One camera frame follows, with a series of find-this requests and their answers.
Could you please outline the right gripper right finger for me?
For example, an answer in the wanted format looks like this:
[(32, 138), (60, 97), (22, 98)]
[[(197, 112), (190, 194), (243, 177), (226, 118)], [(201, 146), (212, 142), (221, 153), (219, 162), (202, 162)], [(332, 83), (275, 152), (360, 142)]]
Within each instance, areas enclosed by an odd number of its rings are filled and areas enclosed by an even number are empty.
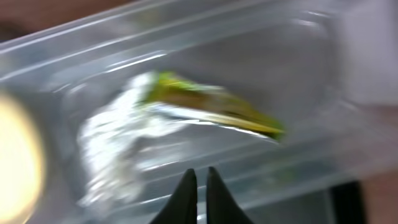
[(206, 181), (206, 223), (253, 224), (236, 203), (214, 167), (209, 167)]

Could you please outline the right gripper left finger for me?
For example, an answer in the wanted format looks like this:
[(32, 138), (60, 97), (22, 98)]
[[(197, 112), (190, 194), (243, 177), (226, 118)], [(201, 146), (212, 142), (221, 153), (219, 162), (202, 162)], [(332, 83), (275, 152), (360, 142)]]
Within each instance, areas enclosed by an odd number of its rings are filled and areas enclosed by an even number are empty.
[(188, 169), (165, 207), (150, 224), (196, 224), (197, 201), (197, 177), (193, 169)]

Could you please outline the white tissue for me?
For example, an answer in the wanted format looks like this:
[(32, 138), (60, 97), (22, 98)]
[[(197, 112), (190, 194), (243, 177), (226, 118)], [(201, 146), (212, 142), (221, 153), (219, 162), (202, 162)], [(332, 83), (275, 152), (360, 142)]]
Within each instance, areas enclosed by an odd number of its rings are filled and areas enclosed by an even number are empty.
[(115, 99), (80, 126), (78, 143), (89, 177), (81, 205), (107, 206), (135, 200), (144, 188), (136, 154), (149, 146), (150, 140), (186, 127), (148, 111), (146, 98), (159, 89), (160, 78), (158, 72), (130, 78)]

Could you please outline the green snack wrapper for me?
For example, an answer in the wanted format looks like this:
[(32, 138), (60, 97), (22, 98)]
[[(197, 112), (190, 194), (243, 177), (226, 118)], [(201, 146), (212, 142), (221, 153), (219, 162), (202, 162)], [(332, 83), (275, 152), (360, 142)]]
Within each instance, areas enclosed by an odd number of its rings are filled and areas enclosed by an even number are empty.
[(220, 126), (280, 141), (280, 121), (261, 113), (248, 101), (221, 86), (186, 79), (175, 72), (146, 72), (142, 105), (152, 114), (179, 122)]

